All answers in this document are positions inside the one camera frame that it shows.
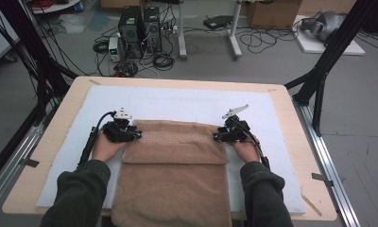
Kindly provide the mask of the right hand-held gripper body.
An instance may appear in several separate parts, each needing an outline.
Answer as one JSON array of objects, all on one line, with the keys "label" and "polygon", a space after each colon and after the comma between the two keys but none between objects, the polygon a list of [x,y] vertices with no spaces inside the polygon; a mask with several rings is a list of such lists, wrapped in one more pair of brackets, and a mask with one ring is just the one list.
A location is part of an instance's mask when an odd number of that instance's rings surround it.
[{"label": "right hand-held gripper body", "polygon": [[241,121],[238,114],[249,105],[246,104],[242,107],[229,109],[222,118],[225,120],[224,126],[227,127],[227,132],[220,132],[222,142],[243,142],[246,140],[246,131],[249,130],[249,126],[245,121]]}]

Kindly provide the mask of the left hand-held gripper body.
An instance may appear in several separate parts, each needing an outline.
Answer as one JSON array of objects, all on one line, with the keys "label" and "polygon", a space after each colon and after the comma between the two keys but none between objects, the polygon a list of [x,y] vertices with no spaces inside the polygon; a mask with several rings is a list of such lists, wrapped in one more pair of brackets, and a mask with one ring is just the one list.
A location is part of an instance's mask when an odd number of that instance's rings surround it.
[{"label": "left hand-held gripper body", "polygon": [[133,126],[129,123],[131,119],[132,116],[125,113],[124,108],[121,108],[112,114],[112,121],[102,127],[102,132],[114,143],[134,141],[133,134],[136,131],[127,131],[128,126]]}]

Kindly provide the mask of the tan towel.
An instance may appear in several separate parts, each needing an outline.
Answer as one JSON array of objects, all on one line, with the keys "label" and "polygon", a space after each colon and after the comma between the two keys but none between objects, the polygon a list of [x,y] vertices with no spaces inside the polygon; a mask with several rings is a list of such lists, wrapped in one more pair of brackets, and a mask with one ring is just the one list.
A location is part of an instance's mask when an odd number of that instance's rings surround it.
[{"label": "tan towel", "polygon": [[136,120],[143,137],[123,157],[115,227],[232,227],[224,145],[217,127]]}]

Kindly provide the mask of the person's right hand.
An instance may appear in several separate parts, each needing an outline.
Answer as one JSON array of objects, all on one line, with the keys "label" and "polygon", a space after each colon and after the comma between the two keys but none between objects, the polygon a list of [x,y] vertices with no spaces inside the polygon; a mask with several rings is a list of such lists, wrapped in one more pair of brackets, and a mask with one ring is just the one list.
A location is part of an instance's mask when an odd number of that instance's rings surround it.
[{"label": "person's right hand", "polygon": [[245,163],[261,161],[258,149],[249,139],[243,142],[234,142],[232,147],[238,157]]}]

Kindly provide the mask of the white grid mat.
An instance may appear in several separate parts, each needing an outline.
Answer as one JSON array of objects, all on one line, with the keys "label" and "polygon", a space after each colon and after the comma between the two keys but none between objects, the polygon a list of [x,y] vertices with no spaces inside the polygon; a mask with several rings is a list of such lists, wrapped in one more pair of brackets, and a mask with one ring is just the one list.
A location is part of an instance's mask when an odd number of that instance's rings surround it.
[{"label": "white grid mat", "polygon": [[234,108],[242,110],[238,116],[248,122],[250,131],[261,140],[271,170],[285,179],[283,198],[289,213],[305,214],[298,183],[300,175],[294,169],[294,156],[289,153],[289,140],[284,134],[284,114],[292,113],[294,108],[289,95],[280,94],[277,89],[242,92],[95,85],[63,137],[36,205],[41,208],[53,205],[58,176],[77,167],[92,127],[111,120],[107,112],[123,109],[135,121],[173,120],[220,127],[226,119],[225,113]]}]

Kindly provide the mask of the small white power supply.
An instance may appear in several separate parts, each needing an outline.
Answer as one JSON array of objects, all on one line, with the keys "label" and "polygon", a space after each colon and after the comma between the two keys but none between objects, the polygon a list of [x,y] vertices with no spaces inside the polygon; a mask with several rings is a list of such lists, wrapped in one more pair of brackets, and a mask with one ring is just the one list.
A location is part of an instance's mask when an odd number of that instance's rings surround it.
[{"label": "small white power supply", "polygon": [[109,53],[113,62],[120,61],[120,47],[117,37],[109,38]]}]

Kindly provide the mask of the grey tape strip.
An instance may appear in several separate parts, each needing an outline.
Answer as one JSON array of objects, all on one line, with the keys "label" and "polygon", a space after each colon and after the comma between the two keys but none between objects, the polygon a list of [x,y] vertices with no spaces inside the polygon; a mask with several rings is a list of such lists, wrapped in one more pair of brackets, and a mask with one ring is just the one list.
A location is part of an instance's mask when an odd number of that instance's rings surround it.
[{"label": "grey tape strip", "polygon": [[326,186],[334,186],[334,182],[329,180],[325,175],[312,173],[312,179],[322,181]]}]

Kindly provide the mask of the wide black computer tower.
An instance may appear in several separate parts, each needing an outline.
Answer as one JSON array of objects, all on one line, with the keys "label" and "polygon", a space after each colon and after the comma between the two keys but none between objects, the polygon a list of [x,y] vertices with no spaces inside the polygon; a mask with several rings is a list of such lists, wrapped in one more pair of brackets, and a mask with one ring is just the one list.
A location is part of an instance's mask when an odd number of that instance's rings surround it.
[{"label": "wide black computer tower", "polygon": [[124,50],[130,58],[141,58],[141,42],[144,35],[144,23],[139,6],[126,6],[123,8],[118,29]]}]

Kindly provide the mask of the narrow black computer tower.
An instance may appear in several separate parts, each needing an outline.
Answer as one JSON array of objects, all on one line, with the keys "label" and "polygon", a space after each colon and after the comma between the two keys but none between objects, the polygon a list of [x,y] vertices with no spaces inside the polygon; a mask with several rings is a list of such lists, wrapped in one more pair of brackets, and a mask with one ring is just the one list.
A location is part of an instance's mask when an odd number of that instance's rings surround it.
[{"label": "narrow black computer tower", "polygon": [[160,28],[160,11],[158,7],[144,8],[144,23],[146,45],[153,53],[162,50],[162,38]]}]

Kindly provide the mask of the flat black device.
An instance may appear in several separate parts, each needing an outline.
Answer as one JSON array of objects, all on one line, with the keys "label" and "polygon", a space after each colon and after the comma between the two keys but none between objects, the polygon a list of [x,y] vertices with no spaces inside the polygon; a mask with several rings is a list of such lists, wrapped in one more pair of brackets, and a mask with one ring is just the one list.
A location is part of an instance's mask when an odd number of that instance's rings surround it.
[{"label": "flat black device", "polygon": [[232,22],[232,17],[228,15],[219,15],[213,18],[208,18],[203,21],[203,24],[211,30],[221,28],[229,25]]}]

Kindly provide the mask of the white floor board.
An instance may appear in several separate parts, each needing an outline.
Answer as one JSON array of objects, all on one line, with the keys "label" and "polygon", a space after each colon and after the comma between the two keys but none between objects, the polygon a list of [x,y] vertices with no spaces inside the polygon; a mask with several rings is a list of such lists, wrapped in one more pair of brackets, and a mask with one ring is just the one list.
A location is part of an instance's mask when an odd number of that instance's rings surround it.
[{"label": "white floor board", "polygon": [[[325,51],[323,43],[309,31],[300,29],[302,19],[304,19],[303,15],[297,15],[292,27],[301,50],[309,54],[322,54]],[[347,56],[364,56],[365,51],[355,41],[351,41],[343,54]]]}]

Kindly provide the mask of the clear plastic sheet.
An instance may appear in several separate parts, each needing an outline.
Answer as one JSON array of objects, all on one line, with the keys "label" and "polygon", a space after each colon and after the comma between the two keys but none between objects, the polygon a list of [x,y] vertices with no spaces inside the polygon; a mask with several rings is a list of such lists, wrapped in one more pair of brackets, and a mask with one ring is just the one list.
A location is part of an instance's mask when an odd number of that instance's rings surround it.
[{"label": "clear plastic sheet", "polygon": [[59,17],[60,25],[67,34],[81,34],[84,29],[84,17],[76,14],[62,14]]}]

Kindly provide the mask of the large cardboard box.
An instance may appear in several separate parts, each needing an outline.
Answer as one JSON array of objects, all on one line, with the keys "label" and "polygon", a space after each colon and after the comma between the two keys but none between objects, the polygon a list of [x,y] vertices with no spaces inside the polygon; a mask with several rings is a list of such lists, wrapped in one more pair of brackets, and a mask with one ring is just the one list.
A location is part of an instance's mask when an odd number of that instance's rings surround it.
[{"label": "large cardboard box", "polygon": [[249,4],[247,19],[250,27],[289,29],[293,26],[302,0],[273,0],[270,4]]}]

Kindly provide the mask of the white desk frame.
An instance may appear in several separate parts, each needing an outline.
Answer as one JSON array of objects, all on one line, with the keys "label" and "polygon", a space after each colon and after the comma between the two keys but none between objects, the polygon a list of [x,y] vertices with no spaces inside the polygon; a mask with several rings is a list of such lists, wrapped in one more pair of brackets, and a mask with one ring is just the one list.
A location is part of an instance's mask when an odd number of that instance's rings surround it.
[{"label": "white desk frame", "polygon": [[[179,56],[182,60],[187,60],[186,52],[186,42],[183,31],[183,3],[185,0],[178,0],[178,9],[179,9],[179,26],[178,26],[178,45],[179,45]],[[234,0],[234,10],[232,17],[232,25],[227,29],[228,38],[230,44],[232,45],[233,58],[235,60],[239,59],[242,56],[242,51],[239,47],[238,41],[235,37],[235,32],[239,20],[240,11],[242,8],[243,0]]]}]

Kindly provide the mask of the black metal frame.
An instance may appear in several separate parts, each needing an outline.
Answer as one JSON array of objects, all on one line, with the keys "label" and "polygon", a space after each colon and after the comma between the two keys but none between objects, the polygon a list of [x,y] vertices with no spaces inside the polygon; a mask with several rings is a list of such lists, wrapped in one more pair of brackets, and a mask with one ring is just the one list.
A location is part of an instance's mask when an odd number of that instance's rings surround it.
[{"label": "black metal frame", "polygon": [[19,0],[0,0],[0,11],[25,46],[26,52],[13,41],[6,29],[1,25],[0,34],[20,57],[29,76],[37,81],[37,104],[0,153],[1,171],[16,148],[17,143],[27,133],[27,130],[47,116],[45,108],[49,101],[66,95],[70,86],[66,83],[63,76],[76,79],[77,73],[61,65],[50,56]]},{"label": "black metal frame", "polygon": [[301,106],[308,106],[310,98],[315,96],[312,128],[317,136],[321,136],[320,119],[325,81],[360,28],[366,23],[369,16],[377,7],[378,0],[356,0],[348,16],[328,43],[315,66],[305,75],[289,81],[284,86],[287,90],[290,90],[301,85],[300,90],[293,95],[293,99]]}]

